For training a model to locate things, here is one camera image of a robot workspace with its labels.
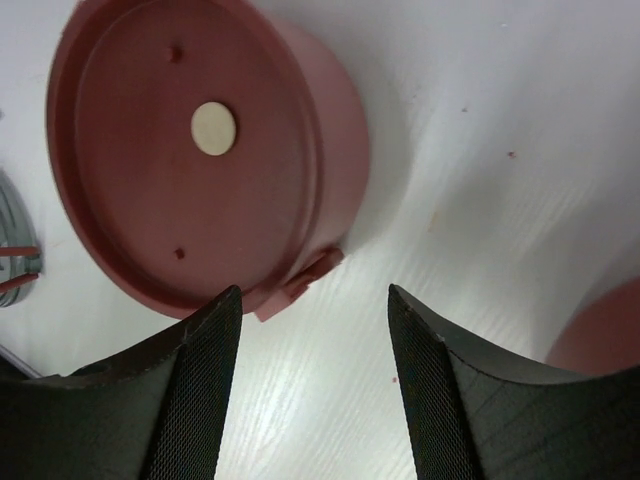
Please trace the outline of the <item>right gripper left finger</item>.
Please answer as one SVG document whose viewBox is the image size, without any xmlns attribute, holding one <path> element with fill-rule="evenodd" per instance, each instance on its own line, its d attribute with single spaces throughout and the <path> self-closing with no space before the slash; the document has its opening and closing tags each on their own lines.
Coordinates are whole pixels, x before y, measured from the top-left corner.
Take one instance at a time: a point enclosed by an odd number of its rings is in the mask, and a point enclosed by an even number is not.
<svg viewBox="0 0 640 480">
<path fill-rule="evenodd" d="M 211 479 L 242 325 L 231 287 L 189 317 L 74 373 L 1 360 L 5 479 Z"/>
</svg>

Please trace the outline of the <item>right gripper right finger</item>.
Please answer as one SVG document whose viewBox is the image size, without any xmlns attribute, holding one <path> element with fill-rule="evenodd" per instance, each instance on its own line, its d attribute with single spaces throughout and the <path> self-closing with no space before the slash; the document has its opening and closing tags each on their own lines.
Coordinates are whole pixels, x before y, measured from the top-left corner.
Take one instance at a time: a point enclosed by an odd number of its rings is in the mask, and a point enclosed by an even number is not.
<svg viewBox="0 0 640 480">
<path fill-rule="evenodd" d="M 635 479 L 639 371 L 582 375 L 506 350 L 399 286 L 387 316 L 421 479 Z"/>
</svg>

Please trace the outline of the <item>red steel bowl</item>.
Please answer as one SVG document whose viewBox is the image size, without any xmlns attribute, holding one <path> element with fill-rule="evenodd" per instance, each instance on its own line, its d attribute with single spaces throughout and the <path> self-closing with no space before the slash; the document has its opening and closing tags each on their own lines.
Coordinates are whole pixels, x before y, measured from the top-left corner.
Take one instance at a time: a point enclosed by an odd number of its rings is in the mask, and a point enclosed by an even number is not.
<svg viewBox="0 0 640 480">
<path fill-rule="evenodd" d="M 608 375 L 639 365 L 639 280 L 630 280 L 577 314 L 546 363 L 585 375 Z"/>
<path fill-rule="evenodd" d="M 254 311 L 266 321 L 342 261 L 339 243 L 356 219 L 369 178 L 369 135 L 359 93 L 330 48 L 250 3 L 237 11 L 265 43 L 292 89 L 311 155 L 311 203 L 301 228 L 302 242 L 274 293 Z"/>
</svg>

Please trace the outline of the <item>red lid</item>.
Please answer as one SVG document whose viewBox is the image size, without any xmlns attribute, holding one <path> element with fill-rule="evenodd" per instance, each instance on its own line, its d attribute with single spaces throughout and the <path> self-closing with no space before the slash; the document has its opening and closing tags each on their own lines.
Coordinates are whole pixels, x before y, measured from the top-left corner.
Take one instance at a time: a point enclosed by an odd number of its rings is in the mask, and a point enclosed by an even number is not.
<svg viewBox="0 0 640 480">
<path fill-rule="evenodd" d="M 51 68 L 48 148 L 76 234 L 128 295 L 246 311 L 313 254 L 322 149 L 282 30 L 246 1 L 82 1 Z"/>
</svg>

